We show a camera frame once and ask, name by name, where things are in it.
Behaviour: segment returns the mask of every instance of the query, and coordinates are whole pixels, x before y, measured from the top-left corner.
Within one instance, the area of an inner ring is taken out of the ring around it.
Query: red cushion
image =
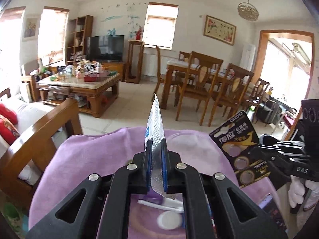
[[[4,106],[3,103],[0,103],[0,115],[7,118],[13,125],[18,124],[17,114],[14,111],[8,109],[6,106]]]
[[[295,122],[295,120],[290,118],[288,115],[285,115],[283,117],[283,121],[287,125],[288,128],[291,128],[293,126],[293,123]]]
[[[0,115],[0,136],[2,136],[9,145],[12,145],[12,143],[20,136],[14,125],[2,115]]]

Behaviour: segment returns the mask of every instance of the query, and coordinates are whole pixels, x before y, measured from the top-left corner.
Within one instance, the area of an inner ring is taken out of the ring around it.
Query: wooden coffee table
[[[79,108],[80,112],[91,114],[99,118],[104,111],[117,99],[119,94],[120,75],[117,73],[101,82],[84,82],[76,77],[68,77],[64,80],[51,81],[50,77],[39,81],[41,100],[44,104],[59,105],[62,100],[47,101],[47,93],[62,94],[69,97],[72,94],[85,96],[87,104]]]

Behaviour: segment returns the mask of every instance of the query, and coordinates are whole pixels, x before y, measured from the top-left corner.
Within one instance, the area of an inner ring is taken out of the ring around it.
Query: wooden dining chair
[[[198,65],[196,67],[197,75],[195,78],[195,84],[192,85],[192,84],[189,84],[188,82],[189,82],[189,77],[191,75],[190,73],[191,65],[194,59],[198,60]],[[197,109],[199,108],[200,101],[207,101],[211,98],[213,88],[216,83],[216,77],[218,76],[217,73],[219,72],[223,61],[224,60],[192,51],[189,58],[188,68],[186,71],[184,82],[178,81],[176,86],[175,104],[174,104],[174,106],[178,105],[176,119],[175,119],[176,121],[178,121],[178,117],[181,112],[181,104],[184,97],[189,97],[189,98],[198,100]],[[205,84],[207,83],[208,79],[211,76],[212,69],[216,69],[216,74],[212,78],[210,88],[206,89]],[[205,104],[202,118],[199,123],[200,125],[203,124],[203,119],[206,113],[206,109],[207,109],[207,105]]]
[[[230,118],[238,111],[253,75],[253,72],[233,65],[232,63],[228,65],[219,91],[212,92],[212,98],[215,102],[209,117],[208,126],[211,126],[218,105],[224,105],[226,109],[227,107],[231,108],[227,118]],[[246,76],[248,76],[248,80],[245,83],[244,78]]]
[[[158,47],[158,46],[156,46],[156,50],[157,50],[157,84],[156,84],[156,86],[155,86],[155,89],[154,89],[154,92],[153,92],[153,94],[152,94],[152,100],[151,101],[153,101],[154,100],[154,93],[156,94],[157,93],[157,90],[159,89],[159,87],[160,87],[160,84],[161,83],[165,83],[165,78],[166,78],[166,75],[164,75],[164,74],[160,74],[160,65],[161,65],[161,59],[160,59],[160,50],[159,50],[160,48]],[[176,85],[176,81],[172,81],[172,83],[171,83],[173,86],[174,85]]]
[[[190,53],[180,51],[180,53],[179,53],[179,55],[178,55],[178,60],[179,60],[179,61],[183,61],[183,62],[188,62],[188,61],[189,61],[189,57],[190,57]],[[175,73],[175,80],[176,80],[176,82],[177,82],[177,79],[178,79],[178,78],[185,78],[185,75],[186,75],[186,73],[184,73],[184,72],[176,71],[176,73]],[[194,83],[194,80],[195,80],[195,76],[190,75],[190,76],[189,76],[188,83],[189,83],[189,84],[193,84],[193,83]]]
[[[253,114],[253,119],[254,121],[256,112],[259,108],[260,103],[263,101],[265,95],[266,95],[266,90],[268,89],[268,86],[270,85],[270,82],[266,82],[263,79],[259,78],[254,86],[254,89],[251,92],[251,95],[249,98],[245,98],[242,101],[242,104],[244,108],[246,109],[246,112],[250,108],[250,106],[255,106],[255,111]]]

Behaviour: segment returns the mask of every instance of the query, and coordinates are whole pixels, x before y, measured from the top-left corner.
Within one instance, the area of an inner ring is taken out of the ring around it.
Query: white glove
[[[312,190],[309,199],[306,202],[304,208],[308,208],[315,204],[319,199],[319,182],[313,182],[306,180],[305,186]],[[301,179],[296,176],[291,176],[291,185],[288,191],[289,204],[292,208],[295,208],[297,204],[303,203],[303,196],[305,194],[305,186],[302,184]]]
[[[305,194],[305,187],[300,179],[296,176],[291,176],[291,185],[288,191],[289,204],[295,208],[297,204],[303,203],[303,195]]]

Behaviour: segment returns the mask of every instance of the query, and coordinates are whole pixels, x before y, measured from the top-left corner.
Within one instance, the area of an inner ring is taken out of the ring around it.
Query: pink blanket
[[[144,151],[144,134],[144,127],[122,128],[109,134],[78,135],[66,140],[46,168],[33,197],[29,228],[90,174],[112,174],[132,159],[134,154]],[[198,142],[210,145],[210,150],[197,153],[182,146],[176,148],[170,140],[179,135],[194,135]],[[165,138],[168,150],[179,153],[183,162],[208,175],[222,172],[238,185],[229,161],[207,134],[194,130],[166,130]],[[279,202],[268,178],[243,188],[243,191],[256,203],[268,193],[272,193]],[[129,238],[165,238],[166,235],[169,238],[185,238],[182,228],[165,231],[157,227],[156,218],[161,210],[139,205],[135,197],[131,201]]]

